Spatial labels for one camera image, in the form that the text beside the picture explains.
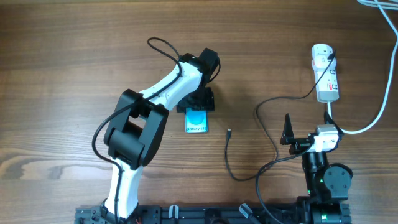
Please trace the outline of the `turquoise screen smartphone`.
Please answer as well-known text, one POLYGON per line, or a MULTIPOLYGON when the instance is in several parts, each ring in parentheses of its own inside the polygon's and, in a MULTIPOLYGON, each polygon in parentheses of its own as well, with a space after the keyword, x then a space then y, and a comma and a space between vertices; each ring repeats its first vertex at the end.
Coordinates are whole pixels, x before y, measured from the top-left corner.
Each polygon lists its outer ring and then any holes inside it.
POLYGON ((185 113, 185 131, 188 134, 207 133, 207 111, 187 108, 185 113))

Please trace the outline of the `white power strip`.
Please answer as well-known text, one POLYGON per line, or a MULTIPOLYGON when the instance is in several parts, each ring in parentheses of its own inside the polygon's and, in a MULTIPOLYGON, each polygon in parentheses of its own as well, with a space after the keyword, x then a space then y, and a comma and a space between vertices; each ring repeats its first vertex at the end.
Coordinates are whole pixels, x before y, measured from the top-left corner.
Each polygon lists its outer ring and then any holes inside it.
POLYGON ((315 77, 317 100, 331 103, 339 99, 335 51, 327 44, 312 47, 312 68, 315 77))

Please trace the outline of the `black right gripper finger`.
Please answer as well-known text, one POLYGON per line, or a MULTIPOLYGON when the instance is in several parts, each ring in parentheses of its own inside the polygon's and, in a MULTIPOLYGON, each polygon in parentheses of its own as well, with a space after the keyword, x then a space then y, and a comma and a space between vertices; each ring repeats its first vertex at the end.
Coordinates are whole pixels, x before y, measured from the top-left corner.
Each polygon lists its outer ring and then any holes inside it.
POLYGON ((295 142, 295 138, 294 138, 294 132, 293 132, 292 124, 291 124, 291 120, 290 120, 290 115, 287 113, 285 115, 284 129, 282 131, 282 135, 280 138, 280 144, 288 145, 288 144, 293 144, 294 142, 295 142))
POLYGON ((334 120, 332 119, 332 117, 329 115, 329 113, 326 111, 324 112, 324 123, 325 124, 332 124, 335 126, 335 128, 338 131, 338 135, 339 136, 343 136, 344 132, 341 130, 341 128, 334 122, 334 120))

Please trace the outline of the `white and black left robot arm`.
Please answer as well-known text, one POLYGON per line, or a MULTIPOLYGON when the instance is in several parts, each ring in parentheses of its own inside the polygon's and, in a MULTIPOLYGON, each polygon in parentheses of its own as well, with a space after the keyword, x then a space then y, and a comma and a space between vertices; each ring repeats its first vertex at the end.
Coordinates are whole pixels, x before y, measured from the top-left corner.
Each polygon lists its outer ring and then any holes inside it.
POLYGON ((98 128, 104 131, 112 165, 109 195, 101 206, 101 216, 110 223, 128 223, 138 207, 139 184, 143 169, 160 148, 172 110, 201 118, 189 132, 204 132, 206 114, 215 108, 208 83, 219 70, 217 52, 205 48, 199 56, 186 53, 175 59, 173 70, 153 86, 125 90, 114 113, 98 128))

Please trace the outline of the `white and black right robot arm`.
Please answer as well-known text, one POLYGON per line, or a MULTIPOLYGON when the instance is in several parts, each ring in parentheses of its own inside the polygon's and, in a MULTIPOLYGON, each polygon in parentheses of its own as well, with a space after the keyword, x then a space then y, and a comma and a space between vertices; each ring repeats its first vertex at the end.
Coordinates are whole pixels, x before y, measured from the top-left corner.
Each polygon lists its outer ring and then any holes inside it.
POLYGON ((318 125, 305 138, 296 138, 290 116, 285 116, 280 144, 289 145, 292 156, 302 158, 302 169, 308 190, 307 196, 298 197, 295 203, 297 223, 351 223, 348 191, 353 171, 341 163, 330 164, 327 154, 338 148, 344 132, 328 113, 324 124, 318 125))

